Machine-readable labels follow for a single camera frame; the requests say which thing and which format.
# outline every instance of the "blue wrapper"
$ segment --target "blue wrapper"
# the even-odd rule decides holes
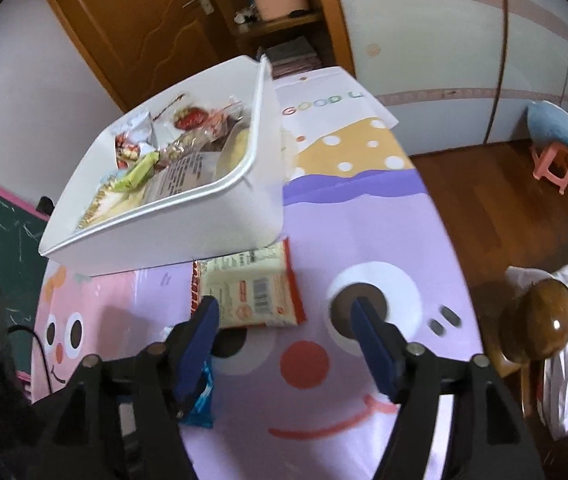
[[[192,410],[180,421],[187,426],[199,426],[200,428],[211,429],[213,427],[213,415],[211,404],[213,399],[213,371],[211,369],[210,357],[204,363],[202,373],[206,376],[206,388],[195,402]]]

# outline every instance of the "white plastic bin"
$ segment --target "white plastic bin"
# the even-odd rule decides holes
[[[180,92],[211,107],[250,106],[246,154],[224,178],[77,231],[100,179],[117,168],[114,136],[141,109],[160,112]],[[266,246],[282,230],[282,120],[266,56],[236,57],[164,90],[106,128],[66,184],[40,254],[88,276],[211,258]],[[156,130],[162,139],[162,127]]]

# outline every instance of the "barcode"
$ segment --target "barcode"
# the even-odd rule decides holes
[[[257,314],[270,312],[269,279],[253,280],[253,307]]]

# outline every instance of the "pink stool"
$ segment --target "pink stool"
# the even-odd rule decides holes
[[[533,178],[539,180],[543,176],[550,180],[560,188],[560,195],[564,194],[566,186],[568,186],[568,148],[561,142],[553,142],[544,148],[541,155],[534,144],[530,147],[530,154],[533,156],[535,169],[533,170]],[[564,170],[564,176],[560,177],[551,173],[549,167],[555,164]]]

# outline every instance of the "white wall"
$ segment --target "white wall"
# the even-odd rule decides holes
[[[46,0],[0,5],[0,185],[54,202],[100,131],[122,114]]]

